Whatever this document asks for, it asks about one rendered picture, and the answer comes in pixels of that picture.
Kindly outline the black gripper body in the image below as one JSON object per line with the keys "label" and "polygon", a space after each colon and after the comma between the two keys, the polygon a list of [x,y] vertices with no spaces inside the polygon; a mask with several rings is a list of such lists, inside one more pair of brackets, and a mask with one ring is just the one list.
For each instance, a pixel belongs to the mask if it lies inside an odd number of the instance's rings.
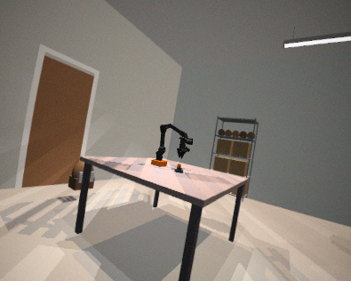
{"label": "black gripper body", "polygon": [[177,148],[177,150],[186,153],[187,150],[185,149],[185,146],[186,146],[185,144],[180,143],[179,148]]}

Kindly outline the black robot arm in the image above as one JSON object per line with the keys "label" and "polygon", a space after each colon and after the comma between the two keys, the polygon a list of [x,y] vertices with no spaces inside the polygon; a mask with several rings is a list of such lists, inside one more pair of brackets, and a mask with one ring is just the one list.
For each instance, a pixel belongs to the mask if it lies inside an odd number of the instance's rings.
{"label": "black robot arm", "polygon": [[168,128],[172,128],[174,131],[176,131],[181,137],[184,138],[179,138],[180,139],[180,143],[183,144],[188,144],[188,145],[192,145],[193,144],[193,139],[189,139],[187,136],[186,132],[181,131],[180,129],[178,129],[177,127],[175,127],[172,124],[162,124],[160,126],[160,131],[161,131],[161,140],[160,140],[160,147],[158,149],[158,151],[156,152],[156,159],[155,160],[159,160],[162,161],[163,160],[163,154],[165,152],[165,147],[164,147],[164,137],[165,137],[165,132]]}

